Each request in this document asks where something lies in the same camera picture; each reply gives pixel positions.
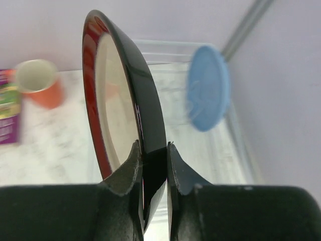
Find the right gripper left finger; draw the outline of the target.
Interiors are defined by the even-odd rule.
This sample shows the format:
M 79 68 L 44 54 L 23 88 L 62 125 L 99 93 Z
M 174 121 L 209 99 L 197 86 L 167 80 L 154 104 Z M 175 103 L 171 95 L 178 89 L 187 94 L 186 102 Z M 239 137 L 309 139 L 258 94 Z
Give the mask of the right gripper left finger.
M 2 187 L 1 240 L 143 240 L 138 142 L 97 184 Z

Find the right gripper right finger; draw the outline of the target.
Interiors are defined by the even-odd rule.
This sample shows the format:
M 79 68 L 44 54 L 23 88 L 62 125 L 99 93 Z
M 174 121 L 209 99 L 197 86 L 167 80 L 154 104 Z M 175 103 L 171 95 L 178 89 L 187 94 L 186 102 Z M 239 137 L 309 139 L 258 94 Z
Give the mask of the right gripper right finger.
M 295 186 L 211 184 L 167 147 L 170 240 L 320 240 L 320 207 Z

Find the blue plate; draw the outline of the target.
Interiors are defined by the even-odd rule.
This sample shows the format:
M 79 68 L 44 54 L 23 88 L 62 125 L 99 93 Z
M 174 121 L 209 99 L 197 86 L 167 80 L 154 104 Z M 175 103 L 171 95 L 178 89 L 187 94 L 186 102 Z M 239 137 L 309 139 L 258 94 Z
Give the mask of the blue plate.
M 218 50 L 205 45 L 195 51 L 186 90 L 191 124 L 201 132 L 209 131 L 224 117 L 231 99 L 228 65 Z

